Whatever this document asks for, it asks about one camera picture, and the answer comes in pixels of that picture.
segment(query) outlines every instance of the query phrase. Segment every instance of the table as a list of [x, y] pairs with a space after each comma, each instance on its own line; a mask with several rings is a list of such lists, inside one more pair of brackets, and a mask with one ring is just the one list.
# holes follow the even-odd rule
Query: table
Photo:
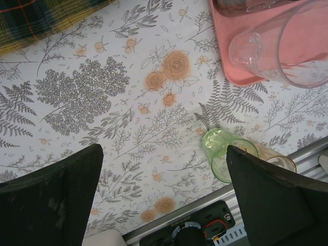
[[208, 129], [285, 155], [328, 135], [328, 86], [224, 78], [207, 1], [115, 1], [1, 57], [0, 75], [0, 182], [102, 145], [86, 236], [125, 234], [225, 186], [200, 148]]

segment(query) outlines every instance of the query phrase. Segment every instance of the plaid fabric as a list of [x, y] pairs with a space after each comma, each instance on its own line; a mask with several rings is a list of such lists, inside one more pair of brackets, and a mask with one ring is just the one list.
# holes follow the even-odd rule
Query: plaid fabric
[[0, 56], [61, 32], [114, 0], [0, 0]]

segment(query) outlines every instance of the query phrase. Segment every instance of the pink tray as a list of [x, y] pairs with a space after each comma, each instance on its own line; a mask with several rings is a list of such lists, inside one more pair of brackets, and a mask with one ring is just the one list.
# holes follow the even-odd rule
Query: pink tray
[[221, 15], [210, 0], [210, 7], [213, 16], [213, 23], [216, 38], [219, 45], [219, 52], [222, 67], [227, 79], [236, 86], [249, 86], [265, 80], [252, 73], [243, 71], [233, 66], [229, 58], [229, 45], [231, 40], [247, 28], [255, 27], [258, 24], [278, 15], [282, 11], [292, 8], [303, 1], [296, 1], [274, 9], [261, 11], [253, 14], [245, 14], [238, 17], [225, 17]]

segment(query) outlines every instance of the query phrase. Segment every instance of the tablecloth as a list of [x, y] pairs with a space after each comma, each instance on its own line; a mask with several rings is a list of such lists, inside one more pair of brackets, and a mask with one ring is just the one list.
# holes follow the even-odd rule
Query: tablecloth
[[102, 145], [86, 236], [125, 234], [225, 186], [201, 149], [213, 127], [285, 155], [328, 135], [328, 86], [225, 79], [207, 1], [115, 1], [1, 57], [0, 75], [0, 182]]

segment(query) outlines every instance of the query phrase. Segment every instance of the green glass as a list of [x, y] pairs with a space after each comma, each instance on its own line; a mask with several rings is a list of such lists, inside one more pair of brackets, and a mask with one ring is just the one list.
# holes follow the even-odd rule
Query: green glass
[[226, 160], [228, 145], [236, 146], [258, 157], [258, 151], [254, 144], [236, 134], [222, 128], [215, 128], [207, 132], [202, 139], [202, 147], [214, 176], [225, 183], [231, 183]]

